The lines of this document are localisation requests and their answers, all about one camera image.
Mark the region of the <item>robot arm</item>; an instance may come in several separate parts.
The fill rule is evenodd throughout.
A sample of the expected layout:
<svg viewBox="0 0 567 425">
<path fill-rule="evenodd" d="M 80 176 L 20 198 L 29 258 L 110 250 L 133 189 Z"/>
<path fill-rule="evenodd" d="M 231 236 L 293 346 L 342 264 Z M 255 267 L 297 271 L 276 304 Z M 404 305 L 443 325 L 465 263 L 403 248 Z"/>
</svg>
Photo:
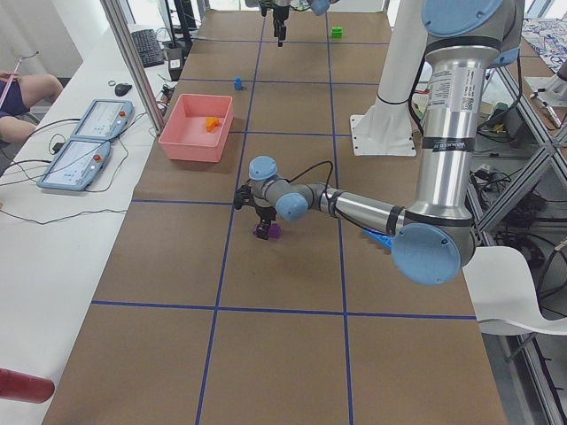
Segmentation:
<svg viewBox="0 0 567 425">
<path fill-rule="evenodd" d="M 335 0 L 245 0 L 245 5 L 249 8 L 258 8 L 262 17 L 267 17 L 268 12 L 272 11 L 274 37 L 277 39 L 278 47 L 282 47 L 286 41 L 286 20 L 291 11 L 311 11 L 316 16 L 320 16 L 326 13 L 330 6 L 335 3 Z"/>
<path fill-rule="evenodd" d="M 523 15 L 521 1 L 400 3 L 376 101 L 351 118 L 351 134 L 358 156 L 413 155 L 411 98 L 423 64 L 431 67 L 412 205 L 390 205 L 328 183 L 297 184 L 278 173 L 271 157 L 259 156 L 235 192 L 234 207 L 255 210 L 261 239 L 268 239 L 276 218 L 327 213 L 389 236 L 393 262 L 410 280 L 452 280 L 476 248 L 465 196 L 485 72 L 518 58 Z"/>
</svg>

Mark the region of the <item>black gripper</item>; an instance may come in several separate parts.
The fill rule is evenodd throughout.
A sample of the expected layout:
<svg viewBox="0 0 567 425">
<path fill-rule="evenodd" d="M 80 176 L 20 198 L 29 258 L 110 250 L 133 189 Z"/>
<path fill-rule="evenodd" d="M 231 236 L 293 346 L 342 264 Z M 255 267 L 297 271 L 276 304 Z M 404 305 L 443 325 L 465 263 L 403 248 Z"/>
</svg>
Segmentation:
<svg viewBox="0 0 567 425">
<path fill-rule="evenodd" d="M 277 39 L 277 46 L 282 47 L 286 40 L 285 20 L 289 18 L 291 0 L 260 0 L 259 7 L 262 17 L 267 16 L 268 10 L 273 11 L 274 37 Z"/>
<path fill-rule="evenodd" d="M 254 197 L 252 188 L 249 185 L 240 186 L 236 189 L 233 197 L 233 207 L 236 210 L 241 210 L 244 206 L 249 206 L 254 209 L 259 218 L 259 222 L 256 225 L 258 228 L 258 238 L 269 239 L 271 223 L 276 220 L 276 209 L 269 204 L 264 205 L 262 202 L 262 199 L 257 200 Z"/>
</svg>

